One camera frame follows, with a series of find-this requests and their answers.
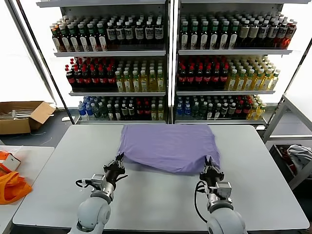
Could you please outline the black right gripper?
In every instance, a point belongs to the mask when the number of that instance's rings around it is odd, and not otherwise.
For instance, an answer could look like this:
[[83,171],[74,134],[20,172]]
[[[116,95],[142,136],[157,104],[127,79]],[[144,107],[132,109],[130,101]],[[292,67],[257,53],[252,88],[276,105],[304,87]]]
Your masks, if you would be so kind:
[[201,180],[205,181],[209,187],[215,187],[217,182],[220,182],[224,179],[224,173],[220,170],[218,165],[212,158],[204,159],[205,165],[203,170],[200,172]]

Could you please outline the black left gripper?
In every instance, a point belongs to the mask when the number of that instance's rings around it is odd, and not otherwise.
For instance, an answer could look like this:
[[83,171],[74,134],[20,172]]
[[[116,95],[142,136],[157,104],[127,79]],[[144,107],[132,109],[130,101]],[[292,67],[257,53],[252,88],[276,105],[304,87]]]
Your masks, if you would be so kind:
[[107,165],[104,165],[103,169],[105,172],[106,181],[115,187],[116,183],[120,180],[118,176],[126,173],[123,164],[123,156],[117,155],[114,160],[109,162]]

